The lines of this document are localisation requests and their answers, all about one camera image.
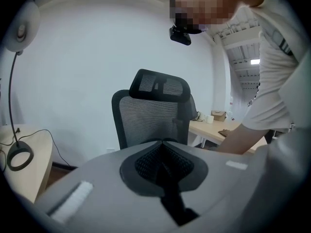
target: white t-shirt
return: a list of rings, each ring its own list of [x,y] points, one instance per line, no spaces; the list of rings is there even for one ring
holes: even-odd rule
[[[242,124],[253,130],[289,128],[292,120],[278,93],[308,49],[308,35],[286,0],[264,0],[251,8],[262,31],[260,87]]]

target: cardboard box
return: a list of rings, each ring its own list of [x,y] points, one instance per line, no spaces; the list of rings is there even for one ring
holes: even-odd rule
[[[214,116],[214,120],[223,122],[226,119],[225,111],[212,111],[211,116]]]

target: wooden desk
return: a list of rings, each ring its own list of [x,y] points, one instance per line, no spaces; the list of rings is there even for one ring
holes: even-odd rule
[[[216,143],[220,145],[222,141],[225,139],[221,134],[218,133],[218,131],[221,130],[234,130],[236,129],[241,123],[236,122],[236,121],[228,121],[225,120],[224,122],[220,121],[213,121],[212,124],[208,124],[205,122],[197,122],[197,121],[190,121],[189,124],[189,131],[191,133],[194,133],[198,136],[203,137],[204,139],[211,141],[213,143]],[[258,143],[256,143],[250,150],[249,152],[254,153],[255,150],[259,146],[266,145],[267,142],[265,138],[263,137],[260,139]]]
[[[25,124],[14,125],[15,130],[20,128],[20,133],[17,133],[17,138],[24,135],[29,135],[36,132],[38,129],[29,127]],[[12,142],[11,125],[2,126],[0,128],[0,142],[10,144]],[[52,148],[53,141],[51,135],[47,131],[40,131],[32,136],[25,137],[21,141],[26,142],[34,152],[34,158],[28,166],[20,171],[13,172],[7,166],[4,172],[10,187],[26,197],[31,202],[34,202],[36,197],[45,190],[50,170],[52,166]],[[7,155],[10,147],[1,145]],[[13,166],[19,166],[27,160],[28,153],[20,153],[12,160]],[[4,168],[4,154],[0,153],[1,169]]]

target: mesh headrest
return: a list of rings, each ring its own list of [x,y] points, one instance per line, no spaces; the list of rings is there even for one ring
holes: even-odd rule
[[[190,99],[190,87],[181,78],[140,69],[132,82],[129,95],[143,100],[187,102]]]

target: lamp base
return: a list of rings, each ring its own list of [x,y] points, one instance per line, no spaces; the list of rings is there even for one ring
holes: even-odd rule
[[[12,159],[18,155],[19,153],[29,153],[29,157],[27,159],[27,161],[25,161],[23,164],[19,165],[19,166],[12,166],[11,165],[11,161]],[[22,141],[18,141],[15,142],[11,147],[10,150],[8,152],[7,155],[7,165],[10,168],[10,170],[12,171],[20,171],[22,169],[24,169],[26,166],[29,165],[29,163],[33,160],[34,158],[34,152],[31,149],[31,147],[28,146],[27,143],[22,142]]]

